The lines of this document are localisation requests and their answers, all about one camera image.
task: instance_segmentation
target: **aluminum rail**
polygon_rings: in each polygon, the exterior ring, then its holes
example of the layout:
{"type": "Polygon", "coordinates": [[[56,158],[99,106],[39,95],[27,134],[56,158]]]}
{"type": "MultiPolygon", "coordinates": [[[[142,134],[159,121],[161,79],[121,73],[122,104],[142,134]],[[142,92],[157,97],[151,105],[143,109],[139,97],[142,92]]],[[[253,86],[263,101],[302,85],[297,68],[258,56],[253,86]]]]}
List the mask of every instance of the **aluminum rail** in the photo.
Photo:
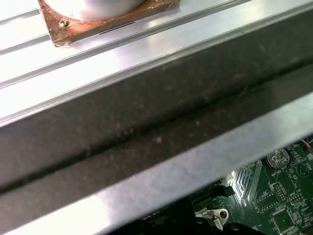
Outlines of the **aluminum rail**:
{"type": "Polygon", "coordinates": [[[6,35],[0,42],[0,127],[126,78],[119,73],[150,69],[173,53],[179,57],[182,51],[183,56],[187,47],[227,37],[311,2],[182,0],[180,9],[78,41],[70,48],[55,48],[36,0],[4,1],[0,3],[0,35],[6,35]],[[101,85],[93,86],[97,81],[101,85]],[[83,92],[73,93],[82,87],[83,92]]]}

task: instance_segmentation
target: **brass screw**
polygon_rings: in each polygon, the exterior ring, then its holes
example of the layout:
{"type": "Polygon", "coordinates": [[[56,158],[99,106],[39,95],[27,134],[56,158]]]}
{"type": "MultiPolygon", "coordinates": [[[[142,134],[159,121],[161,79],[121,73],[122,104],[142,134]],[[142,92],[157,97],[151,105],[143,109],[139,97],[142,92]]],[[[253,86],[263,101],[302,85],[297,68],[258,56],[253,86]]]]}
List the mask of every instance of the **brass screw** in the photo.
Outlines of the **brass screw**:
{"type": "Polygon", "coordinates": [[[68,25],[69,25],[69,21],[67,21],[67,20],[62,20],[60,22],[60,27],[67,27],[68,25]]]}

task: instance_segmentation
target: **screw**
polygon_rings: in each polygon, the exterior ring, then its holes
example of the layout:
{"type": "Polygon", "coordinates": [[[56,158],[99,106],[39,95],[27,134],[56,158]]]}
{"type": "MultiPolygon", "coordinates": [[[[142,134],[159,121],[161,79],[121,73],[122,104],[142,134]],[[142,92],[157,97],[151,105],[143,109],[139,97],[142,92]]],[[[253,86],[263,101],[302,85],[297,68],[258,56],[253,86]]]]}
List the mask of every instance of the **screw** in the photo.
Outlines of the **screw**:
{"type": "Polygon", "coordinates": [[[67,27],[67,26],[69,26],[69,21],[67,21],[67,20],[62,20],[62,21],[60,22],[60,27],[67,27]]]}
{"type": "Polygon", "coordinates": [[[225,211],[221,211],[220,216],[225,219],[227,217],[227,213],[225,211]]]}

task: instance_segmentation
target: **integrated circuit chip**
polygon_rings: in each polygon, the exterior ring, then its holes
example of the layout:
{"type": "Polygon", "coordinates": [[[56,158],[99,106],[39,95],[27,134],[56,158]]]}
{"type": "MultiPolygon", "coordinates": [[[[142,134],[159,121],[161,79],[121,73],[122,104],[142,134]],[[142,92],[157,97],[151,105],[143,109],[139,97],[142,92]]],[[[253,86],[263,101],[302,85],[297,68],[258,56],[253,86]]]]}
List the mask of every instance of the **integrated circuit chip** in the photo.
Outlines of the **integrated circuit chip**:
{"type": "Polygon", "coordinates": [[[286,209],[278,211],[273,215],[273,222],[281,233],[286,233],[294,228],[293,220],[286,209]]]}

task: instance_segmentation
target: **silver metal surface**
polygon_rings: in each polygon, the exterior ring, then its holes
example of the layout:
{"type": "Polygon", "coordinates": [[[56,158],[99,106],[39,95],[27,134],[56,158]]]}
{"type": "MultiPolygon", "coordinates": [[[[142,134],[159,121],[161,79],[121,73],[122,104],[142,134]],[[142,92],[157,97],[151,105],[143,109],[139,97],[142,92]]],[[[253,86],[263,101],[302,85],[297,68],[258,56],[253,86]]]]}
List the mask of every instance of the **silver metal surface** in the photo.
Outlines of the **silver metal surface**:
{"type": "Polygon", "coordinates": [[[107,233],[300,139],[312,116],[310,94],[7,235],[107,233]]]}
{"type": "Polygon", "coordinates": [[[36,0],[18,2],[0,1],[0,35],[6,35],[0,39],[0,126],[125,79],[127,71],[192,53],[188,48],[204,41],[209,47],[217,36],[240,35],[244,26],[312,6],[312,0],[182,0],[180,9],[55,48],[36,0]]]}
{"type": "Polygon", "coordinates": [[[124,15],[145,0],[45,0],[56,12],[82,21],[99,21],[124,15]]]}
{"type": "Polygon", "coordinates": [[[213,221],[215,226],[219,230],[223,231],[224,224],[227,222],[229,218],[229,212],[226,209],[208,210],[207,208],[204,208],[203,210],[196,212],[196,217],[206,218],[213,221]]]}

